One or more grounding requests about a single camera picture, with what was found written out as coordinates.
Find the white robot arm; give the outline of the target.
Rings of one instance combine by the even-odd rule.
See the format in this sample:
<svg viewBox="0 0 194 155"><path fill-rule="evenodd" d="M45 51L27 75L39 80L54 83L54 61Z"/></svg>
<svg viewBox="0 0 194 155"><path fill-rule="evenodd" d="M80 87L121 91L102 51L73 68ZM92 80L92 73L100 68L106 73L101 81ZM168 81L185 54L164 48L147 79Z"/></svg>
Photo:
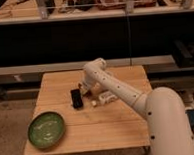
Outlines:
<svg viewBox="0 0 194 155"><path fill-rule="evenodd" d="M99 83L147 121L151 155L194 155L194 137L181 97L173 89L159 87L148 94L106 72L103 58L84 64L83 90Z"/></svg>

